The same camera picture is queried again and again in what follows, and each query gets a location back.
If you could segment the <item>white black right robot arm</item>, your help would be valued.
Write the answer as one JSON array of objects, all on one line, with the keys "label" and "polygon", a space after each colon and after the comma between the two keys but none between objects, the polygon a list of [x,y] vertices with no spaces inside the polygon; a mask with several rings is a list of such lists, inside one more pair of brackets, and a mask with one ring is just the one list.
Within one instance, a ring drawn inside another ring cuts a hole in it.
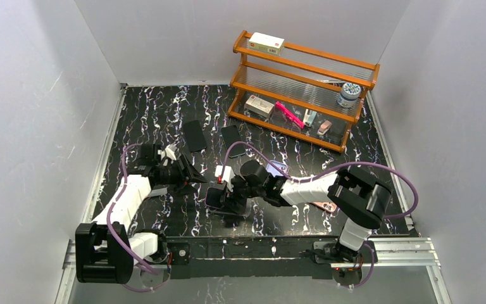
[{"label": "white black right robot arm", "polygon": [[262,198],[275,207],[334,204],[347,216],[347,221],[331,249],[312,251],[319,258],[333,261],[356,261],[371,232],[381,226],[392,196],[388,184],[355,165],[299,181],[273,175],[251,160],[243,164],[238,175],[217,167],[216,178],[222,187],[208,188],[205,204],[220,214],[245,214],[251,198]]}]

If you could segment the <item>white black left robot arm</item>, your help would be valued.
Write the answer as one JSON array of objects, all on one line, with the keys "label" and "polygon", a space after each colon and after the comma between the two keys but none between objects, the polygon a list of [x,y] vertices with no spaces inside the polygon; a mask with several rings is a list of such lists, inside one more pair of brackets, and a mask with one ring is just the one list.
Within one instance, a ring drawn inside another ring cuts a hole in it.
[{"label": "white black left robot arm", "polygon": [[[138,149],[134,161],[127,153]],[[123,177],[103,211],[75,231],[76,276],[82,283],[126,284],[135,268],[154,274],[146,257],[159,251],[159,233],[139,232],[128,236],[132,219],[155,186],[171,186],[175,194],[197,192],[194,184],[206,178],[185,155],[171,146],[135,144],[124,148],[120,166]]]}]

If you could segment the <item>lavender phone case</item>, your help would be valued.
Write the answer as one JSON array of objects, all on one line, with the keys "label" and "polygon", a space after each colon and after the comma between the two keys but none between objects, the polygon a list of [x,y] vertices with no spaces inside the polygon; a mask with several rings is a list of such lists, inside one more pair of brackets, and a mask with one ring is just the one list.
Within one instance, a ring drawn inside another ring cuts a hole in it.
[{"label": "lavender phone case", "polygon": [[283,176],[288,172],[288,166],[282,162],[271,160],[266,165],[266,171],[274,177]]}]

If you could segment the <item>pink phone case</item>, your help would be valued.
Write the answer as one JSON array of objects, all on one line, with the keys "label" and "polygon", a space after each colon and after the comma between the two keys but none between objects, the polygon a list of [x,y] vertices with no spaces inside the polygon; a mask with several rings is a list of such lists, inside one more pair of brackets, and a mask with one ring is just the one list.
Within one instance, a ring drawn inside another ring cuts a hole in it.
[{"label": "pink phone case", "polygon": [[328,213],[333,213],[337,209],[337,206],[331,202],[312,202],[311,204]]}]

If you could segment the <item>grey box on bottom shelf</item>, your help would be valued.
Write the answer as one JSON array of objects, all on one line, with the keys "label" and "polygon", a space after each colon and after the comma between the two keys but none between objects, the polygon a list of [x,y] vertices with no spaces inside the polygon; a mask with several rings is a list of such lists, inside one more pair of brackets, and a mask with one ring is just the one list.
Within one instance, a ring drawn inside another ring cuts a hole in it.
[{"label": "grey box on bottom shelf", "polygon": [[274,111],[275,105],[259,98],[255,95],[251,95],[244,103],[244,108],[262,117],[270,117]]}]

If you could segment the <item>pink utility knife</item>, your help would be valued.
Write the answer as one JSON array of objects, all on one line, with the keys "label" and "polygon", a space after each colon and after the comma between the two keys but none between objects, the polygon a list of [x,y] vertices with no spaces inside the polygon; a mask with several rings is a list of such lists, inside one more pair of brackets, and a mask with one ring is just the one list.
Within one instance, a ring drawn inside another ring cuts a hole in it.
[{"label": "pink utility knife", "polygon": [[303,121],[301,121],[295,114],[293,114],[290,110],[288,110],[282,103],[276,102],[275,103],[275,109],[280,111],[285,118],[290,120],[292,123],[296,124],[300,129],[303,129],[305,127],[305,124]]}]

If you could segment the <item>white green stapler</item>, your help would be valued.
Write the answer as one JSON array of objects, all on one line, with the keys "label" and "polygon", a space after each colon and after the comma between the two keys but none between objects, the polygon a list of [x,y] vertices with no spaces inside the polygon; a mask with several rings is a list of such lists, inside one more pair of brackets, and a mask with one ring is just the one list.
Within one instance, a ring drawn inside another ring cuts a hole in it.
[{"label": "white green stapler", "polygon": [[302,121],[303,124],[306,127],[311,127],[314,120],[315,120],[316,114],[317,114],[316,111],[305,109],[304,117],[303,117],[303,121]]}]

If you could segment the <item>pink stapler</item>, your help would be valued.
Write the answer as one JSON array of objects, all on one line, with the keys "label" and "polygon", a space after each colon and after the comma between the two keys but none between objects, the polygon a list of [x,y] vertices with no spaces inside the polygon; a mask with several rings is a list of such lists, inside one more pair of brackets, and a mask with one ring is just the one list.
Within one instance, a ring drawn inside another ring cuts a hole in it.
[{"label": "pink stapler", "polygon": [[317,134],[319,136],[324,136],[331,128],[332,123],[329,120],[325,120],[321,123],[320,127],[317,130]]}]

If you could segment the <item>orange wooden shelf rack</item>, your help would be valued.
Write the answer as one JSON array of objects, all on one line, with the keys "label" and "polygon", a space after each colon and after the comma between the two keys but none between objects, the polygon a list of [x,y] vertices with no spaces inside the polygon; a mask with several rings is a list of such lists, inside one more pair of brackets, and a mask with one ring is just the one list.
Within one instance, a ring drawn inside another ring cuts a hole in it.
[{"label": "orange wooden shelf rack", "polygon": [[[319,51],[285,42],[280,56],[255,51],[247,47],[252,33],[243,30],[233,45],[240,55],[240,64],[230,81],[237,90],[228,109],[231,117],[273,130],[296,139],[342,153],[351,129],[361,116],[366,95],[375,87],[380,64],[367,63],[345,56]],[[345,82],[362,87],[356,104],[343,108],[337,103]],[[311,127],[300,129],[275,109],[270,117],[262,117],[244,108],[255,95],[272,104],[278,101],[303,121],[305,109],[316,111]],[[319,136],[321,123],[329,120],[330,130]]]}]

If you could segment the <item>blue white round tin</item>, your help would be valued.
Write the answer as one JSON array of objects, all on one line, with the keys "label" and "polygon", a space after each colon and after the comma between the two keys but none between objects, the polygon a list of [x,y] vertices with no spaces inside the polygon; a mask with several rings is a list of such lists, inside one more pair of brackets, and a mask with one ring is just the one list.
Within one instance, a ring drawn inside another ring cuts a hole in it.
[{"label": "blue white round tin", "polygon": [[337,103],[343,108],[352,108],[362,93],[362,87],[358,84],[345,82],[340,90]]}]

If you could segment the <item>white box on top shelf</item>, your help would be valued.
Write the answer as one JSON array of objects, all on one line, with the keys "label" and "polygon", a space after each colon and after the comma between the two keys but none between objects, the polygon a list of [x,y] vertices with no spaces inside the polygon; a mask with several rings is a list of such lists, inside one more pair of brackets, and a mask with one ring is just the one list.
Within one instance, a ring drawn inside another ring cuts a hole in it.
[{"label": "white box on top shelf", "polygon": [[249,49],[280,56],[284,49],[285,39],[255,32],[248,39],[247,47]]}]

